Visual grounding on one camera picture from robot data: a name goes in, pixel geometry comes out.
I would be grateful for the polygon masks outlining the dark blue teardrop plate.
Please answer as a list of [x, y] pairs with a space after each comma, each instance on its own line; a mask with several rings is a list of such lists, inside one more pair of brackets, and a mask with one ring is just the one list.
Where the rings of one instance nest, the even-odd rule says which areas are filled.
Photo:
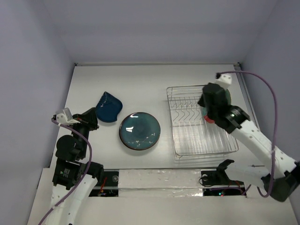
[[122, 108], [122, 102], [105, 91], [96, 105], [96, 117], [102, 122], [116, 122]]

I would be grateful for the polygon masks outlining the red and teal glazed plate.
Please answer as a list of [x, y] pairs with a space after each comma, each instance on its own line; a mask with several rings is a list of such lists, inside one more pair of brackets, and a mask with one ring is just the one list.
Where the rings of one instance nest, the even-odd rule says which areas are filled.
[[205, 107], [202, 107], [201, 110], [202, 110], [202, 116], [203, 116], [204, 120], [205, 120], [207, 123], [214, 124], [215, 121], [212, 120], [212, 119], [210, 119], [210, 118], [208, 117], [208, 113], [207, 113], [206, 108], [205, 108]]

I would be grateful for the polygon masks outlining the dark teal floral plate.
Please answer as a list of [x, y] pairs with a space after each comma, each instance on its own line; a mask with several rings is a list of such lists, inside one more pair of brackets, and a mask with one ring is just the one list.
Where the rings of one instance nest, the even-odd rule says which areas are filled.
[[146, 112], [135, 112], [128, 115], [120, 124], [121, 142], [132, 150], [147, 150], [153, 147], [160, 138], [161, 127], [158, 120]]

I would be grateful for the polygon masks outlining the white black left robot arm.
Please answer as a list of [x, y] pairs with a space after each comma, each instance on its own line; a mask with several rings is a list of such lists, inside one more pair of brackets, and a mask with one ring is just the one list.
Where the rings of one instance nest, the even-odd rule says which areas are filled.
[[71, 134], [60, 137], [56, 143], [50, 208], [39, 224], [75, 225], [92, 189], [104, 179], [104, 167], [92, 161], [88, 141], [89, 133], [99, 128], [96, 109], [72, 114], [64, 108], [56, 112], [52, 122]]

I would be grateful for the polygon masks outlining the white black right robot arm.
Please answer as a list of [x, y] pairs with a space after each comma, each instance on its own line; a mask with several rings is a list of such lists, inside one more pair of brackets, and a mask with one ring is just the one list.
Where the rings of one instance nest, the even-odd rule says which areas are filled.
[[274, 145], [240, 107], [229, 104], [226, 91], [216, 83], [202, 89], [198, 104], [209, 119], [245, 145], [263, 164], [261, 168], [239, 166], [227, 159], [216, 168], [216, 179], [226, 184], [239, 180], [264, 189], [268, 196], [284, 202], [300, 184], [300, 164]]

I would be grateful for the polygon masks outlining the green plate with white rim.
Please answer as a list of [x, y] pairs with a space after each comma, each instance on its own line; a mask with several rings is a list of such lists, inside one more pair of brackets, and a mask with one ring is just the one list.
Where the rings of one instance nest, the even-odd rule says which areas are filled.
[[225, 90], [225, 96], [229, 105], [232, 104], [231, 94], [228, 89]]

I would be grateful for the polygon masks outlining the silver foil covered bar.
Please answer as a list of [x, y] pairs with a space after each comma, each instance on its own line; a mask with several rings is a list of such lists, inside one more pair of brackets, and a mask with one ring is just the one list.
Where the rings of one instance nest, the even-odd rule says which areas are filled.
[[202, 197], [199, 169], [119, 171], [119, 197]]

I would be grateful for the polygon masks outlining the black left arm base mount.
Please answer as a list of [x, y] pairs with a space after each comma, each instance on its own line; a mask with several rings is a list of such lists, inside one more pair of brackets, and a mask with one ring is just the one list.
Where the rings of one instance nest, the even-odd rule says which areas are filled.
[[119, 170], [105, 170], [102, 181], [91, 190], [89, 197], [117, 197], [119, 195]]

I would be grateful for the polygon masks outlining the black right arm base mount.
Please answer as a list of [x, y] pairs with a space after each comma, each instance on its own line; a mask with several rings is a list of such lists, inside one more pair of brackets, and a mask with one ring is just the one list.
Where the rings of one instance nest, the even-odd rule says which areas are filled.
[[224, 172], [219, 172], [216, 170], [201, 171], [201, 177], [199, 178], [199, 183], [210, 188], [213, 186], [229, 186], [231, 184], [230, 179]]

